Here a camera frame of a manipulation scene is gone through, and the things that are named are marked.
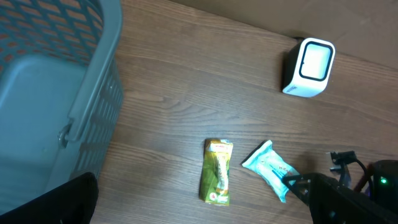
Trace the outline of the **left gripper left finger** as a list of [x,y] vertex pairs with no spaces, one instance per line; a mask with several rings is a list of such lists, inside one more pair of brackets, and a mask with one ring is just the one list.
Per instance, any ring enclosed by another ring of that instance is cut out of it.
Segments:
[[1,215],[1,223],[89,224],[98,200],[98,181],[86,172]]

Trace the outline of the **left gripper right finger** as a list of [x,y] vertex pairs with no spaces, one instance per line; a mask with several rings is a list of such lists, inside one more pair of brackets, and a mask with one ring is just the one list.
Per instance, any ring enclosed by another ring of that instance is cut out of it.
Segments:
[[397,224],[397,214],[323,174],[310,174],[308,206],[314,223]]

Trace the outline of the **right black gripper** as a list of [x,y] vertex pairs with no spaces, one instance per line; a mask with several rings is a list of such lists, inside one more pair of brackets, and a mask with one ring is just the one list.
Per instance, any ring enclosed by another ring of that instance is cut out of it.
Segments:
[[[347,188],[351,188],[351,174],[348,165],[357,163],[363,170],[363,176],[353,188],[355,192],[361,192],[366,184],[368,188],[366,193],[373,193],[372,174],[369,169],[357,158],[354,151],[346,152],[328,152],[327,157],[331,159],[330,172],[338,174],[339,184]],[[285,175],[282,183],[305,205],[309,205],[309,190],[311,180],[305,175]]]

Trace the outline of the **teal wipes packet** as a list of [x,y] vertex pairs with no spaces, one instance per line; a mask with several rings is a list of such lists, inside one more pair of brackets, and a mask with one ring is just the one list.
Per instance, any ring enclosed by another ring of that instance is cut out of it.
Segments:
[[273,150],[271,140],[263,141],[242,163],[242,166],[261,176],[273,189],[282,203],[289,188],[282,183],[285,176],[299,175],[298,171],[286,163]]

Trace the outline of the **green juice carton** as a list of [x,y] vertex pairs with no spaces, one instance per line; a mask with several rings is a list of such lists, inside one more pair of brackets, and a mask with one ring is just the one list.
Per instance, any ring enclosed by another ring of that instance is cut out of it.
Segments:
[[203,155],[203,167],[199,198],[205,203],[229,205],[229,162],[233,143],[227,139],[207,139]]

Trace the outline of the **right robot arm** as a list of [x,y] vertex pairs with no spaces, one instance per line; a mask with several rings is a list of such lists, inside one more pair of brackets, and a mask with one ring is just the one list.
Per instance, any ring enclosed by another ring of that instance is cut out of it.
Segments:
[[[364,165],[354,151],[328,152],[331,160],[330,172],[338,179],[321,173],[285,175],[282,183],[304,204],[315,204],[341,198],[352,202],[355,197],[363,196],[376,204],[390,210],[397,208],[397,161],[380,160]],[[358,164],[363,175],[352,187],[350,164]]]

